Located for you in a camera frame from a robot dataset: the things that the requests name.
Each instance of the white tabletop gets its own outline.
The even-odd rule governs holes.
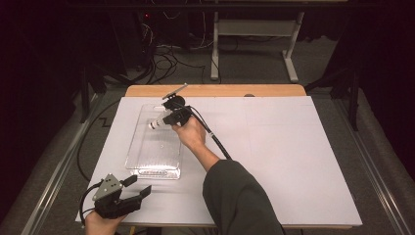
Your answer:
[[[202,114],[233,160],[262,185],[286,227],[361,225],[353,199],[310,97],[199,97],[187,104]],[[125,160],[142,105],[161,98],[122,98],[91,185],[112,173],[130,175]],[[207,145],[221,158],[211,139]],[[178,180],[139,179],[124,188],[129,198],[148,185],[150,196],[125,224],[213,225],[202,196],[205,171],[185,148]],[[91,192],[84,208],[93,208]]]

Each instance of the table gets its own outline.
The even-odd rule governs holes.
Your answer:
[[[118,179],[129,176],[125,156],[141,105],[161,102],[154,97],[178,87],[131,86],[127,90],[91,185],[108,173]],[[240,97],[247,93],[258,97]],[[264,187],[284,227],[350,228],[362,224],[311,98],[304,96],[301,86],[189,85],[179,94],[202,113],[233,159]],[[222,156],[213,141],[208,139],[207,145]],[[124,225],[213,226],[202,197],[206,173],[187,149],[181,170],[178,180],[139,179],[124,188],[121,198],[129,198],[153,185],[141,210],[131,213]],[[86,198],[86,209],[93,207],[92,195]]]

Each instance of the gray sleeve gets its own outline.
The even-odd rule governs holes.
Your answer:
[[[238,162],[221,160],[212,166],[203,194],[222,235],[283,234],[265,191]]]

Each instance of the person's hand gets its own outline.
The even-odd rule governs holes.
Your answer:
[[[207,133],[195,117],[190,117],[183,126],[173,125],[171,128],[176,131],[180,141],[191,151],[205,146]]]
[[[85,218],[86,235],[114,235],[116,228],[125,219],[127,215],[110,219],[102,218],[95,211],[89,213]]]

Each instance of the transparent box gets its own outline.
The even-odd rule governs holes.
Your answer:
[[[149,127],[164,111],[162,105],[141,108],[125,162],[125,167],[138,178],[180,178],[183,147],[176,132],[170,125]]]

